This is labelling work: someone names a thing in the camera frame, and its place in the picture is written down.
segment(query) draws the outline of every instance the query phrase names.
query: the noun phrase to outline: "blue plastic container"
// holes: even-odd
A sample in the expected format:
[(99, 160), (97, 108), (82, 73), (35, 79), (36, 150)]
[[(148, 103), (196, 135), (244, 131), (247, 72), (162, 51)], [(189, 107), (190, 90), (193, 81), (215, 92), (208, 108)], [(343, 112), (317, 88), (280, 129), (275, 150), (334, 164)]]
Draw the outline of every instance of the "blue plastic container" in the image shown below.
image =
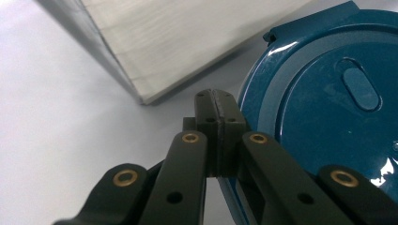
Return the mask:
[(398, 203), (398, 14), (353, 2), (273, 28), (239, 105), (308, 172), (338, 164)]

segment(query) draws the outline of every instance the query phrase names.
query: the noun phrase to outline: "screw hole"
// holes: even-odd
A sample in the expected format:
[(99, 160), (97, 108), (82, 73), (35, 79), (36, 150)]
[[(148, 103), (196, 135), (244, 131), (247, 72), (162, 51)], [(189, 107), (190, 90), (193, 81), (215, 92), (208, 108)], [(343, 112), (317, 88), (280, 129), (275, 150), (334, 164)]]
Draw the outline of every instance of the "screw hole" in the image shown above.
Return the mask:
[(133, 170), (123, 170), (114, 176), (114, 185), (126, 187), (134, 183), (138, 178), (138, 173)]
[(313, 204), (314, 203), (314, 198), (306, 193), (300, 193), (298, 195), (298, 199), (305, 204)]
[(254, 142), (254, 143), (266, 143), (267, 142), (266, 136), (264, 136), (262, 134), (252, 134), (250, 136), (250, 140), (252, 140), (252, 142)]
[(206, 122), (208, 122), (208, 123), (214, 123), (214, 122), (216, 122), (216, 120), (215, 120), (214, 118), (207, 118), (207, 119), (206, 119)]
[(339, 183), (342, 186), (346, 186), (348, 188), (354, 188), (360, 184), (360, 182), (355, 176), (345, 171), (340, 171), (340, 170), (332, 171), (330, 173), (330, 177), (335, 182)]
[(185, 134), (184, 136), (182, 136), (182, 141), (184, 141), (185, 143), (196, 143), (199, 140), (199, 136), (197, 136), (196, 134)]
[(182, 194), (180, 192), (172, 192), (167, 195), (167, 202), (176, 204), (176, 203), (181, 203), (182, 201)]

